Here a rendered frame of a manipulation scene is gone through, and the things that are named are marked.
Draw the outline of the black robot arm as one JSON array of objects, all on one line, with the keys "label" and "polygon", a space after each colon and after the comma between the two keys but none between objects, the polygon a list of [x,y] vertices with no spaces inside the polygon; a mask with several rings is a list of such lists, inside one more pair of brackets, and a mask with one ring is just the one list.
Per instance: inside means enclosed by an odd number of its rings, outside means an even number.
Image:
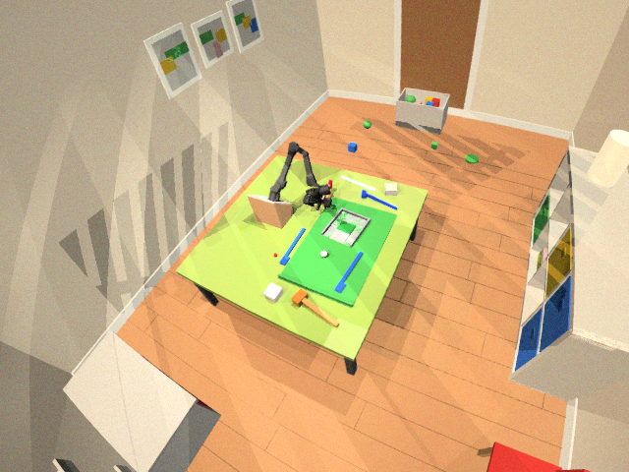
[{"label": "black robot arm", "polygon": [[299,153],[303,156],[306,174],[307,174],[306,176],[307,185],[310,187],[319,187],[319,188],[306,189],[306,195],[310,195],[312,199],[317,199],[318,196],[322,198],[322,196],[330,194],[330,188],[328,186],[328,183],[324,185],[319,185],[318,182],[316,181],[316,178],[313,175],[309,153],[306,150],[303,150],[302,148],[300,148],[296,142],[291,142],[288,148],[288,156],[282,166],[279,177],[276,179],[274,185],[270,187],[269,189],[267,200],[279,202],[280,191],[284,189],[284,187],[286,187],[286,183],[287,183],[286,176],[287,176],[289,167],[291,165],[293,156],[296,153]]}]

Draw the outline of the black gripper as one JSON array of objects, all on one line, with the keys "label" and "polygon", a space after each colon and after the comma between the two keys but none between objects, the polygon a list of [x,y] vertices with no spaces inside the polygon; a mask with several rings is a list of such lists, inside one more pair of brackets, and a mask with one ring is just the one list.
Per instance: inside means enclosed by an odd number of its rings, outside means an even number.
[{"label": "black gripper", "polygon": [[323,204],[324,207],[328,208],[328,207],[331,206],[332,199],[331,198],[325,198],[325,200],[324,200],[320,196],[318,196],[317,199],[312,199],[310,195],[305,195],[305,197],[303,199],[303,203],[304,203],[304,205],[308,205],[308,206],[311,206],[311,207],[314,207],[315,206],[314,204],[319,205],[319,203],[324,203]]}]

